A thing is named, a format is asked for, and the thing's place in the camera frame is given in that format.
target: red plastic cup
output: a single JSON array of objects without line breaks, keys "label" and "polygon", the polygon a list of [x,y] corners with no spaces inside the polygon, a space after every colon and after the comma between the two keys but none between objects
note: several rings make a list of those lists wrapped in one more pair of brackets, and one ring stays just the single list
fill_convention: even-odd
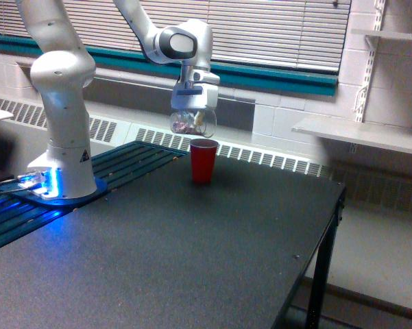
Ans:
[{"label": "red plastic cup", "polygon": [[212,180],[213,166],[218,142],[211,139],[191,140],[192,179],[197,184],[207,184]]}]

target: black table top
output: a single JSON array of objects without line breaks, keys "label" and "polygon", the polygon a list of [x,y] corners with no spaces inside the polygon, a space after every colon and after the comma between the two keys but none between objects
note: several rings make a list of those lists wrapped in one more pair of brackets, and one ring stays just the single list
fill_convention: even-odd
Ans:
[{"label": "black table top", "polygon": [[176,160],[1,248],[0,328],[270,328],[343,189]]}]

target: teal window sill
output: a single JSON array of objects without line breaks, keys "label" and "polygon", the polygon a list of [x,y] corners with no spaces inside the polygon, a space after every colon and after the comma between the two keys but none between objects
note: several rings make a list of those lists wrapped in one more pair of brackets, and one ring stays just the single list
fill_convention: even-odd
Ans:
[{"label": "teal window sill", "polygon": [[[178,77],[179,64],[155,65],[135,51],[86,47],[97,64],[132,69],[149,74]],[[39,56],[42,52],[31,38],[0,35],[0,51],[18,55]],[[319,73],[295,72],[257,66],[212,63],[212,72],[219,75],[221,85],[242,89],[285,90],[294,93],[335,95],[338,77]]]}]

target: wall vent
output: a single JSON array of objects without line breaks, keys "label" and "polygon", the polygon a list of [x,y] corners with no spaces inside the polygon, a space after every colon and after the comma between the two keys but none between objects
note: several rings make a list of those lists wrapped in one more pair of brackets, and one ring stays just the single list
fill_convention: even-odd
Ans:
[{"label": "wall vent", "polygon": [[[47,129],[47,120],[44,108],[32,103],[0,98],[0,110],[12,113],[9,121],[22,125]],[[97,115],[90,115],[90,139],[98,143],[112,146],[122,145],[125,142],[131,123],[116,119],[108,119]]]},{"label": "wall vent", "polygon": [[[154,127],[135,126],[139,127],[135,138],[138,141],[189,151],[190,139],[187,137],[173,135],[168,130]],[[348,199],[366,202],[381,208],[412,212],[411,180],[369,171],[368,169],[354,167],[332,168],[313,162],[308,158],[265,151],[224,141],[219,141],[217,155],[318,178],[345,182],[348,188]]]},{"label": "wall vent", "polygon": [[[8,122],[43,130],[47,127],[44,109],[38,104],[0,97],[0,110],[6,110],[14,115],[6,120]],[[189,151],[190,147],[190,138],[173,135],[169,130],[137,125],[96,114],[90,114],[89,131],[92,141],[114,147],[133,140],[182,151]],[[412,212],[412,180],[356,167],[333,168],[308,158],[265,151],[257,147],[225,141],[219,141],[219,143],[218,156],[345,182],[348,188],[348,199],[382,208]]]}]

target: window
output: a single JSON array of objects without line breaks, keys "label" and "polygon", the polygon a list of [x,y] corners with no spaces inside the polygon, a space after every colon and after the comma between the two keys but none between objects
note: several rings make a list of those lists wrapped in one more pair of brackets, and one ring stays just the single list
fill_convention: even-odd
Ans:
[{"label": "window", "polygon": [[[214,31],[213,60],[338,73],[351,0],[142,0],[158,27],[189,18]],[[86,45],[140,51],[112,0],[64,0]],[[28,36],[14,0],[0,0],[0,34]]]}]

